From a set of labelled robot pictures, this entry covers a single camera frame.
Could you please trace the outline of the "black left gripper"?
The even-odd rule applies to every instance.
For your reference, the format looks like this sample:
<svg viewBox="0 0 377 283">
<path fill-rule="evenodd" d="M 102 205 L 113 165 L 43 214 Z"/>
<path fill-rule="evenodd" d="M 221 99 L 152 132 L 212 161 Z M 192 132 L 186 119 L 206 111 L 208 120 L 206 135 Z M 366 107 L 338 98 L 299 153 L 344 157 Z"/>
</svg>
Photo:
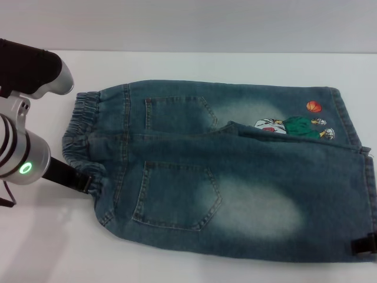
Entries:
<svg viewBox="0 0 377 283">
<path fill-rule="evenodd" d="M 92 181 L 91 176 L 78 173 L 73 167 L 53 157 L 44 173 L 44 179 L 85 194 L 88 194 Z"/>
</svg>

